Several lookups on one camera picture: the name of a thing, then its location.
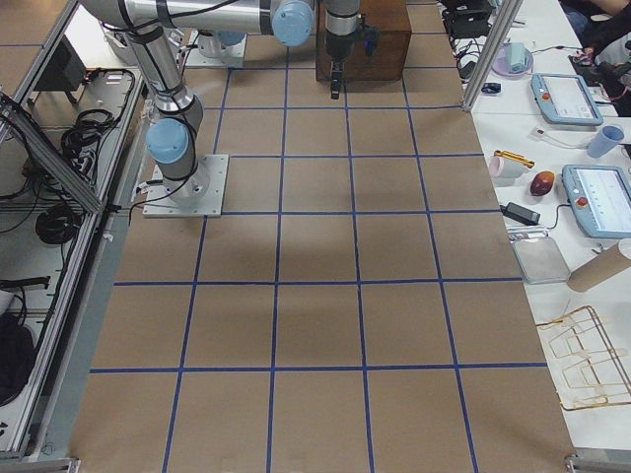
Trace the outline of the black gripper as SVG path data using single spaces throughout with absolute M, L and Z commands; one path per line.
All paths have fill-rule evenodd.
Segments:
M 330 97 L 338 100 L 342 86 L 344 84 L 345 60 L 352 54 L 354 49 L 354 35 L 339 35 L 327 33 L 325 35 L 326 53 L 331 58 L 330 68 Z

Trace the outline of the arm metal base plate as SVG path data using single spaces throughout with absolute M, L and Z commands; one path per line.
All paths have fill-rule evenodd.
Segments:
M 181 69 L 242 68 L 245 45 L 245 33 L 194 30 L 183 48 Z
M 197 171 L 177 192 L 168 196 L 178 184 L 167 180 L 148 189 L 148 204 L 142 214 L 146 218 L 220 217 L 229 167 L 229 156 L 199 155 Z M 162 181 L 162 172 L 153 168 L 153 179 Z

